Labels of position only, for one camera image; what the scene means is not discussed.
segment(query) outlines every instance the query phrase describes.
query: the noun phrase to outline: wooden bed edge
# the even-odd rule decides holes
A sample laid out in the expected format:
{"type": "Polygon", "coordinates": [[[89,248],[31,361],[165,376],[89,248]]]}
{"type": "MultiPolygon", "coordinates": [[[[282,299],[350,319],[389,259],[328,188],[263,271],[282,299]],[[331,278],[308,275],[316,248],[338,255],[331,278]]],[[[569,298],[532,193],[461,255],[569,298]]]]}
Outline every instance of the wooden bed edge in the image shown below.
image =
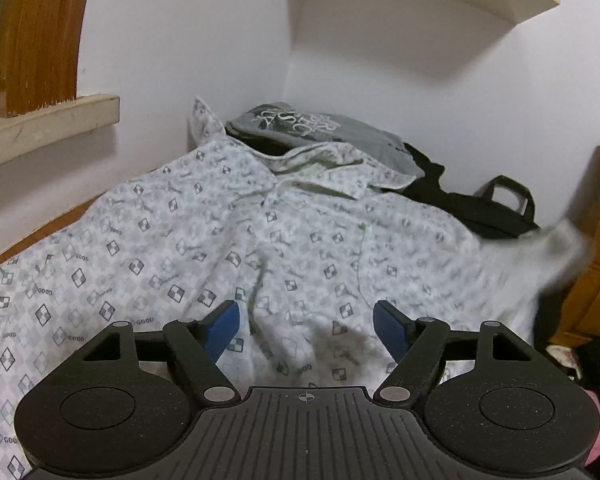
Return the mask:
{"type": "Polygon", "coordinates": [[[33,244],[59,231],[60,229],[69,227],[69,225],[73,224],[74,222],[77,222],[82,217],[82,215],[84,215],[87,209],[90,208],[91,204],[93,204],[99,197],[100,195],[90,200],[87,200],[87,202],[84,202],[79,206],[74,207],[73,209],[67,211],[64,214],[61,214],[59,217],[43,225],[40,229],[34,231],[26,238],[23,238],[21,241],[11,246],[9,249],[0,254],[0,266],[4,262],[16,256],[17,254],[20,254],[25,249],[30,248],[33,244]]]}

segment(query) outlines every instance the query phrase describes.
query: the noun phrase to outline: black bag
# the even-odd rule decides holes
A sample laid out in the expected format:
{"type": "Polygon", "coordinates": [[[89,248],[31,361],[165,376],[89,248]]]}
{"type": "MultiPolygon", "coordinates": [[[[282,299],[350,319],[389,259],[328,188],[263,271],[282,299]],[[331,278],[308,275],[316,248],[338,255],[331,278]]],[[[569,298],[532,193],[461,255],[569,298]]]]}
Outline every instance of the black bag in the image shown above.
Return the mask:
{"type": "Polygon", "coordinates": [[[435,206],[447,211],[461,221],[469,230],[489,240],[518,238],[520,235],[538,229],[534,223],[536,203],[531,192],[519,182],[506,177],[494,178],[482,196],[447,193],[440,187],[440,177],[445,171],[441,164],[431,162],[429,157],[410,144],[405,147],[413,160],[425,172],[403,195],[416,202],[435,206]],[[526,199],[525,211],[520,214],[513,209],[493,201],[496,186],[505,187],[526,199]]]}

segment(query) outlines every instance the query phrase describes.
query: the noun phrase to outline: ribbed black surface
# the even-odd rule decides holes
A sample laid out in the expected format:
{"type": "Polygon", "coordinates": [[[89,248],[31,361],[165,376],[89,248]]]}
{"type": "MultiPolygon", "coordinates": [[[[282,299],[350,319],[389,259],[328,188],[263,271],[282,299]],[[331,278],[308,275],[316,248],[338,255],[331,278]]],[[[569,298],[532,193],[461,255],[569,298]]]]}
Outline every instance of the ribbed black surface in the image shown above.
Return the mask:
{"type": "MultiPolygon", "coordinates": [[[[37,470],[29,478],[59,477],[37,470]]],[[[488,480],[496,477],[448,457],[427,439],[410,412],[376,406],[360,388],[254,388],[239,406],[203,413],[194,431],[170,456],[118,478],[488,480]]],[[[571,470],[549,478],[587,477],[571,470]]]]}

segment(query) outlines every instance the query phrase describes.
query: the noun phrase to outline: crosshair symbol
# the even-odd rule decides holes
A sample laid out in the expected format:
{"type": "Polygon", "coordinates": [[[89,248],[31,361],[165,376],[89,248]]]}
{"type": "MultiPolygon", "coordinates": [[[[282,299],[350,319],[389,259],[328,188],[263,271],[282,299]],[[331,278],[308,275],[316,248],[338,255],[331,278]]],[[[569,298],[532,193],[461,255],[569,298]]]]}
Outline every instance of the crosshair symbol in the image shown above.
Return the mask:
{"type": "Polygon", "coordinates": [[[304,402],[305,404],[311,402],[315,398],[316,398],[315,395],[310,394],[309,392],[305,392],[304,394],[298,395],[298,399],[302,400],[302,402],[304,402]]]}

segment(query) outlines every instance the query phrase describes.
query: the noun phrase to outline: bag handle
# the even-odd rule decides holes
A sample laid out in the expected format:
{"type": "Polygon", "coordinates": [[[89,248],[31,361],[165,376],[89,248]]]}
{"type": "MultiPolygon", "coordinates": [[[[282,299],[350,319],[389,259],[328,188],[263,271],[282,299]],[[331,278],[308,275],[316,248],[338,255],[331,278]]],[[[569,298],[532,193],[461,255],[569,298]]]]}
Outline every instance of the bag handle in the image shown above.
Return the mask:
{"type": "Polygon", "coordinates": [[[531,192],[526,186],[523,186],[522,184],[513,180],[512,178],[509,178],[508,176],[497,176],[487,185],[487,189],[482,195],[483,200],[493,202],[493,193],[496,189],[496,186],[509,189],[510,191],[520,195],[522,198],[525,198],[526,207],[525,211],[522,213],[522,218],[524,218],[527,222],[534,221],[534,218],[536,216],[536,202],[534,202],[534,198],[532,197],[531,192]]]}

